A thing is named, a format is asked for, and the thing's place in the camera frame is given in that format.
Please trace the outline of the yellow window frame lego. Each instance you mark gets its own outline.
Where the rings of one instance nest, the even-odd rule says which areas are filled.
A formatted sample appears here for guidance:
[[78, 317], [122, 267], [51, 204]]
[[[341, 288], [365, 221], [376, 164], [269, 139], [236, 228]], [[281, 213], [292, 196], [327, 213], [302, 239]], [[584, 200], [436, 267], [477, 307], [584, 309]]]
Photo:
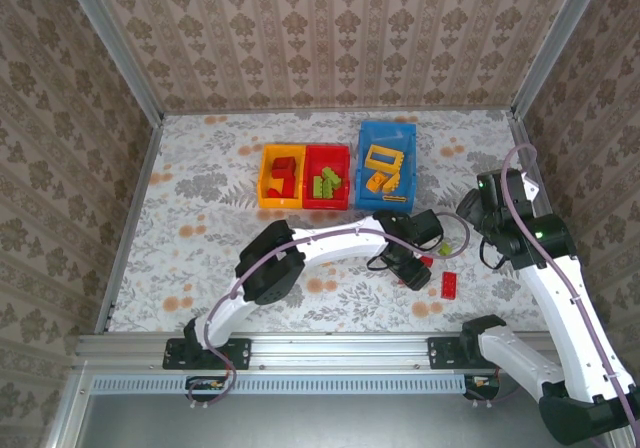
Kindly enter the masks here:
[[363, 165], [375, 172], [394, 175], [400, 171], [403, 161], [402, 151], [371, 144]]

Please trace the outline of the blue plastic bin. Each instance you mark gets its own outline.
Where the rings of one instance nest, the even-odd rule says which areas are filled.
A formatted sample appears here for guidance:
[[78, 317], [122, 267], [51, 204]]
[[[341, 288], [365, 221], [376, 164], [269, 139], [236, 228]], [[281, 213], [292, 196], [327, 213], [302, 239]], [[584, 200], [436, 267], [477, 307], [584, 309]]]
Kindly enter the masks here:
[[[375, 173], [364, 167], [363, 162], [371, 144], [395, 149], [404, 153], [399, 171], [401, 180], [396, 191], [385, 194], [382, 190], [372, 193], [366, 188], [367, 180]], [[357, 165], [355, 171], [355, 207], [361, 210], [394, 210], [410, 213], [413, 209], [417, 187], [416, 175], [416, 125], [389, 121], [367, 120], [361, 123]], [[407, 197], [406, 203], [390, 203], [382, 200], [384, 195]]]

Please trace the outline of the red plastic bin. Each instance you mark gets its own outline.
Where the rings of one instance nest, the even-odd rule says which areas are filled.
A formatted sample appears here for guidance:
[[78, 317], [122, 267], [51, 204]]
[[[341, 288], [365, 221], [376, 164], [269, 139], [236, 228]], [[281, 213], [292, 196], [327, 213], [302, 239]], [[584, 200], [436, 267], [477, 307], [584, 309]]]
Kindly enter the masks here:
[[[309, 210], [346, 210], [350, 194], [349, 147], [342, 144], [309, 144], [306, 146], [303, 169], [302, 203]], [[341, 185], [335, 188], [330, 198], [314, 196], [314, 179], [324, 179], [323, 170], [331, 168], [341, 179]]]

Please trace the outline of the yellow plastic bin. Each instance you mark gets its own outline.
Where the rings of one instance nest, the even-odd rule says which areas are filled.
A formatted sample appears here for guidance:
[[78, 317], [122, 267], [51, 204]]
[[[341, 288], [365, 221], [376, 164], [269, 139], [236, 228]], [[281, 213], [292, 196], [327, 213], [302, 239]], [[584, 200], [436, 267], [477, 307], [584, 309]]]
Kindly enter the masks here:
[[[261, 167], [257, 182], [257, 197], [259, 206], [265, 209], [301, 209], [302, 208], [302, 188], [303, 169], [305, 163], [306, 147], [302, 144], [267, 144], [264, 146]], [[300, 181], [297, 189], [297, 196], [293, 199], [268, 198], [267, 190], [274, 188], [281, 191], [282, 181], [274, 178], [271, 173], [271, 165], [275, 158], [294, 157], [299, 170]]]

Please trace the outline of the grey metal panel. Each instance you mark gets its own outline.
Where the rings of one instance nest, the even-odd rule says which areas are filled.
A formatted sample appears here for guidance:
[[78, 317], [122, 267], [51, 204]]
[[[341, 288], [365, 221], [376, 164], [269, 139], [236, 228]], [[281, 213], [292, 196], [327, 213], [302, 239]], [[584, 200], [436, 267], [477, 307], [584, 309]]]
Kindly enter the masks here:
[[491, 406], [461, 395], [230, 395], [207, 408], [179, 395], [91, 397], [78, 448], [564, 447], [525, 394]]

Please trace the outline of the aluminium table edge rail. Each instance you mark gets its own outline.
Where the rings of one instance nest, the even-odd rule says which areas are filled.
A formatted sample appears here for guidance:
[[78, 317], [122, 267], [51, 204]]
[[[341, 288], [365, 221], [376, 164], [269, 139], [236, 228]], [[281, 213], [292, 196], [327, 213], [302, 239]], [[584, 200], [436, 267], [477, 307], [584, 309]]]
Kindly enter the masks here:
[[[525, 124], [521, 119], [517, 118], [515, 115], [511, 115], [509, 118], [509, 126], [515, 145], [530, 143]], [[537, 156], [533, 154], [530, 149], [521, 149], [518, 151], [516, 158], [521, 169], [527, 172], [527, 176], [538, 185], [539, 191], [533, 200], [535, 214], [541, 216], [552, 213], [553, 208], [549, 201], [541, 171], [537, 163]]]
[[311, 107], [311, 108], [266, 108], [266, 109], [221, 109], [221, 110], [190, 110], [165, 111], [163, 118], [168, 116], [204, 116], [204, 115], [257, 115], [257, 114], [307, 114], [307, 113], [354, 113], [354, 112], [444, 112], [444, 111], [507, 111], [513, 112], [508, 105], [469, 105], [455, 106], [385, 106], [385, 107]]
[[94, 333], [96, 335], [102, 335], [109, 329], [112, 312], [117, 301], [118, 293], [122, 286], [122, 280], [124, 277], [129, 253], [133, 240], [135, 238], [135, 232], [153, 172], [153, 166], [159, 152], [162, 134], [163, 122], [160, 122], [158, 125], [153, 127], [151, 132], [149, 145], [147, 147], [143, 164], [141, 166], [139, 178], [134, 194], [132, 196], [126, 223], [124, 225], [123, 234], [121, 236], [118, 250], [114, 258], [111, 273], [104, 293], [104, 298], [94, 328]]

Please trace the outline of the aluminium frame post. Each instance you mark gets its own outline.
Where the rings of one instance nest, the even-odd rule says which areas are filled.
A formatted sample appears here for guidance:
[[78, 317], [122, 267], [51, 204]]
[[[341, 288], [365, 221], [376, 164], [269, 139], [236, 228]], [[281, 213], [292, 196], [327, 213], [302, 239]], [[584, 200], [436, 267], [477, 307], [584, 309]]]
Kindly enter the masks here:
[[151, 127], [161, 126], [164, 110], [147, 80], [141, 64], [126, 42], [123, 28], [119, 28], [106, 0], [77, 0], [92, 27], [113, 59], [117, 69], [127, 83], [139, 107]]
[[532, 106], [590, 1], [564, 0], [511, 104], [516, 120], [522, 120]]

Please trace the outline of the aluminium lower frame bar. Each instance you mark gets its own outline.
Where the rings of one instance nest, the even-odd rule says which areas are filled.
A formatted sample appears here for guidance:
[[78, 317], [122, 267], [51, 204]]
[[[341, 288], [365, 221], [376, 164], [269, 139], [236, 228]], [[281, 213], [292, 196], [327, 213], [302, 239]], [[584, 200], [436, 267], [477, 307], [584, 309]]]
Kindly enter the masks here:
[[45, 448], [76, 448], [91, 397], [92, 380], [93, 376], [86, 370], [71, 372]]

